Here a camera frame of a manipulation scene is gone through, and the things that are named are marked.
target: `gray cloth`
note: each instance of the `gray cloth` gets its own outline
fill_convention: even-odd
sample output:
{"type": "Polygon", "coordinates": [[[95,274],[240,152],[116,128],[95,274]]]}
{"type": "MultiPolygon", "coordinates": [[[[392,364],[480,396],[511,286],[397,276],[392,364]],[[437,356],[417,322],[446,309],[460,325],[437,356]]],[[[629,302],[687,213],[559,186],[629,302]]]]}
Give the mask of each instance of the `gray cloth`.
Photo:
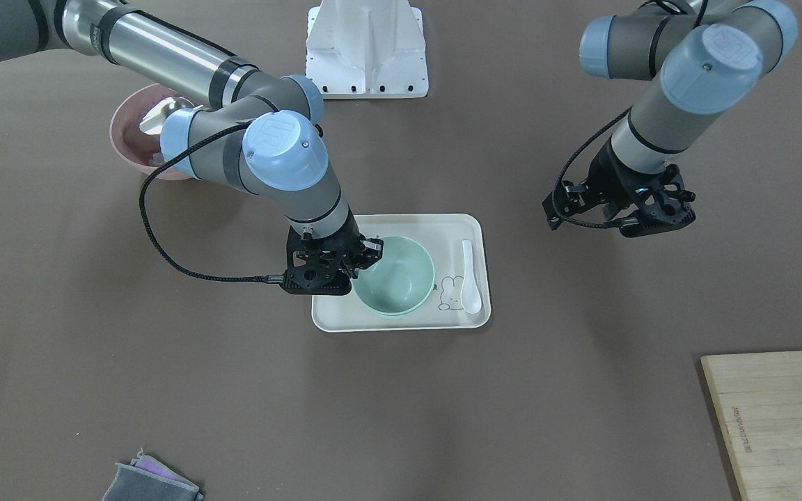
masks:
{"type": "Polygon", "coordinates": [[[102,501],[203,501],[203,494],[188,479],[139,452],[131,464],[117,463],[117,476],[102,501]]]}

